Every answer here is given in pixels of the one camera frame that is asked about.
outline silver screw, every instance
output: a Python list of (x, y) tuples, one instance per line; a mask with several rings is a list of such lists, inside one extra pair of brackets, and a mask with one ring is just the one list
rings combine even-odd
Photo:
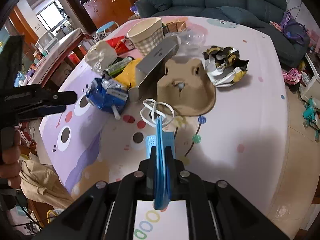
[(226, 181), (224, 181), (224, 180), (219, 180), (219, 181), (217, 182), (217, 185), (218, 185), (218, 187), (225, 188), (225, 187), (228, 186), (228, 183), (227, 183)]
[(144, 174), (142, 171), (135, 171), (133, 174), (136, 178), (141, 178)]
[(104, 182), (104, 181), (98, 181), (97, 183), (96, 183), (96, 187), (98, 188), (98, 189), (102, 189), (102, 188), (104, 188), (106, 186), (106, 183)]
[(183, 178), (187, 178), (190, 176), (190, 172), (189, 171), (181, 171), (180, 176)]

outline checkered basket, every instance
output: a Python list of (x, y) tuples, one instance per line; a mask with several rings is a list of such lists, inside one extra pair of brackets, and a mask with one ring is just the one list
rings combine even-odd
[(127, 37), (146, 56), (164, 39), (162, 19), (149, 18), (137, 23), (128, 31)]

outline window frame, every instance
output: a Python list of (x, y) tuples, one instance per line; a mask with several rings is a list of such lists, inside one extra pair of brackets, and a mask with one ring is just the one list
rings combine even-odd
[[(45, 9), (47, 9), (50, 5), (52, 5), (52, 4), (54, 4), (55, 6), (56, 6), (56, 8), (57, 8), (57, 10), (59, 11), (59, 13), (60, 13), (60, 7), (57, 5), (57, 3), (55, 2), (55, 1), (53, 1), (53, 2), (51, 2), (51, 3), (49, 3), (46, 7), (44, 7), (41, 11), (39, 11), (37, 14), (36, 14), (36, 16), (37, 16), (37, 18), (38, 18), (38, 20), (40, 21), (40, 19), (39, 19), (39, 17), (38, 17), (38, 15), (43, 19), (43, 21), (45, 22), (45, 24), (47, 25), (47, 27), (48, 28), (50, 28), (49, 27), (49, 25), (48, 25), (48, 23), (45, 21), (45, 19), (42, 17), (42, 15), (40, 14), (42, 11), (44, 11)], [(43, 27), (47, 30), (47, 31), (53, 31), (53, 30), (55, 30), (56, 28), (58, 28), (61, 24), (63, 24), (66, 20), (68, 20), (67, 18), (65, 18), (63, 15), (61, 15), (62, 17), (63, 17), (63, 20), (62, 21), (60, 21), (57, 25), (55, 25), (52, 29), (50, 29), (50, 30), (48, 30), (45, 26), (44, 26), (44, 24), (41, 22), (41, 24), (43, 25)]]

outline finger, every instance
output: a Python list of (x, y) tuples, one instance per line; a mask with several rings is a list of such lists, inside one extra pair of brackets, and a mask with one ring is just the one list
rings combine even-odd
[(0, 165), (0, 177), (1, 178), (13, 178), (19, 175), (20, 165), (18, 162), (12, 164)]
[(16, 176), (14, 178), (8, 178), (8, 185), (12, 188), (20, 188), (21, 178)]
[(14, 132), (14, 145), (18, 146), (20, 145), (20, 133), (18, 131)]
[(20, 148), (19, 146), (11, 147), (7, 150), (4, 150), (2, 153), (2, 160), (5, 164), (12, 164), (17, 162), (20, 157)]

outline cartoon tablecloth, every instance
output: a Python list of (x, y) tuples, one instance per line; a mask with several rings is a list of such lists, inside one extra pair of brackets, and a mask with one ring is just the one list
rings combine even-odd
[[(285, 86), (271, 38), (220, 20), (183, 19), (206, 35), (206, 45), (239, 49), (241, 59), (250, 60), (248, 73), (234, 86), (216, 90), (209, 113), (176, 117), (164, 130), (175, 132), (176, 157), (187, 170), (204, 180), (228, 181), (266, 214), (278, 186), (288, 125)], [(126, 34), (140, 20), (123, 24), (108, 38)], [(127, 55), (141, 57), (137, 50)], [(82, 60), (60, 88), (75, 91), (77, 103), (40, 125), (50, 160), (74, 198), (97, 180), (114, 182), (137, 170), (146, 158), (145, 138), (155, 134), (140, 117), (142, 101), (130, 103), (119, 121), (87, 103), (85, 90), (96, 76)]]

